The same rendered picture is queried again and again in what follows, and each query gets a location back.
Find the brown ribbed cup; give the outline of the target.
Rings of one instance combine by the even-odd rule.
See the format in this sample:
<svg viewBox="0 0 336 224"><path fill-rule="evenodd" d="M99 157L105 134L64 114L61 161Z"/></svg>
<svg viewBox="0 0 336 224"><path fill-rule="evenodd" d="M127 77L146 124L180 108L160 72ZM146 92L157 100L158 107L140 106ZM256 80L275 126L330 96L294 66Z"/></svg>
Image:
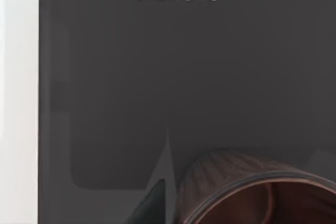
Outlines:
<svg viewBox="0 0 336 224"><path fill-rule="evenodd" d="M173 224L336 224L336 183L273 160L209 151L178 185Z"/></svg>

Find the dark grey microwave door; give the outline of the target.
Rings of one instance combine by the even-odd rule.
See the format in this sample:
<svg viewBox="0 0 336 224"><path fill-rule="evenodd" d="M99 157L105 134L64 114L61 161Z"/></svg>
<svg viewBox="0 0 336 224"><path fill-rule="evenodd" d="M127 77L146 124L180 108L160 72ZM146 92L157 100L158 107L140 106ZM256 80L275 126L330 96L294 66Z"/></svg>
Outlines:
<svg viewBox="0 0 336 224"><path fill-rule="evenodd" d="M336 0L39 0L38 224L165 224L203 154L336 183Z"/></svg>

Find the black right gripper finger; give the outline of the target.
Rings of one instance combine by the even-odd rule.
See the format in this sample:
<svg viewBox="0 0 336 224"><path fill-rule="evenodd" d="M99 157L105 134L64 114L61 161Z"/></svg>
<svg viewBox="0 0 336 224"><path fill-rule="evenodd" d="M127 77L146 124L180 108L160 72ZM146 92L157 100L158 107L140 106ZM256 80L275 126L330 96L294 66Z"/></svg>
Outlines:
<svg viewBox="0 0 336 224"><path fill-rule="evenodd" d="M159 179L127 219L127 224L165 224L165 180Z"/></svg>

